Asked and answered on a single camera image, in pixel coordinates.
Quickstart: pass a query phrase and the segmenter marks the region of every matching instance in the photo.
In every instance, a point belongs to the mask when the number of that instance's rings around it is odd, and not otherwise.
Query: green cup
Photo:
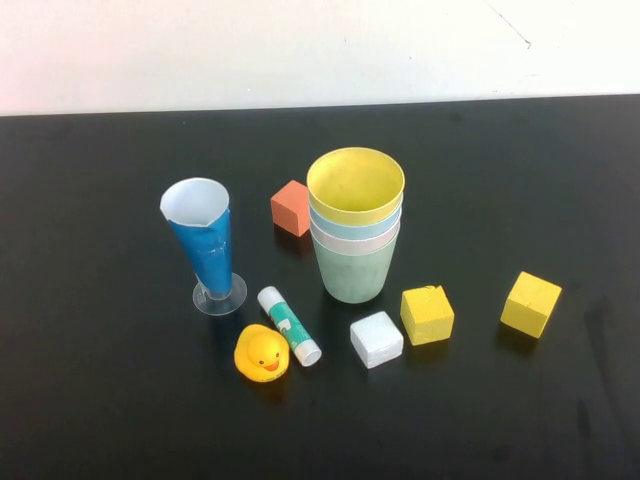
[[[329,250],[313,236],[313,246],[325,288],[344,303],[363,303],[380,293],[396,247],[398,233],[382,248],[364,255]]]

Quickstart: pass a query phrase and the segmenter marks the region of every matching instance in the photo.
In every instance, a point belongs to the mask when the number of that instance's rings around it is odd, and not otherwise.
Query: rubber duck
[[[270,382],[287,371],[289,345],[275,330],[264,325],[249,325],[238,338],[233,360],[249,380]]]

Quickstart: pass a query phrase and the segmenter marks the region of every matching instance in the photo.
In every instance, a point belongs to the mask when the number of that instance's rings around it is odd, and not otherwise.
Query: orange cube
[[[273,223],[297,237],[309,230],[309,193],[307,187],[291,180],[271,197]]]

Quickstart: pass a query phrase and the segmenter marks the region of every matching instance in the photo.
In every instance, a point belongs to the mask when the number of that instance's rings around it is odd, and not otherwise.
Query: foam block
[[[507,297],[500,321],[540,338],[561,291],[553,283],[522,272]]]
[[[440,286],[402,292],[400,317],[411,345],[446,340],[451,336],[454,313]]]
[[[351,343],[367,368],[392,360],[402,353],[404,338],[385,312],[351,324]]]
[[[271,197],[273,223],[301,237],[309,230],[309,193],[307,187],[291,180]]]

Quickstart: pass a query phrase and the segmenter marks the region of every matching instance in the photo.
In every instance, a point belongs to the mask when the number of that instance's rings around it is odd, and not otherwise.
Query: glue stick cap
[[[310,367],[322,356],[322,351],[313,340],[305,340],[293,351],[298,361],[303,367]]]
[[[276,287],[265,287],[258,294],[258,303],[269,314],[274,305],[284,302],[284,298]]]

